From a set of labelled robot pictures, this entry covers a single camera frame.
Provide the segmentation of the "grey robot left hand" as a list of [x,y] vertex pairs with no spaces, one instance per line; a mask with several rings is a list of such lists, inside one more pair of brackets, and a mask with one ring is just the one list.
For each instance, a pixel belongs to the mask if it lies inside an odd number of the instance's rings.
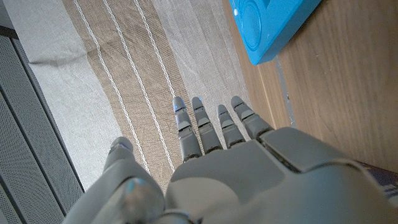
[[358,162],[298,129],[274,129],[240,97],[231,105],[249,140],[223,105],[219,139],[201,99],[192,99],[194,123],[180,97],[172,103],[183,162],[166,190],[118,137],[65,223],[397,222],[397,208]]

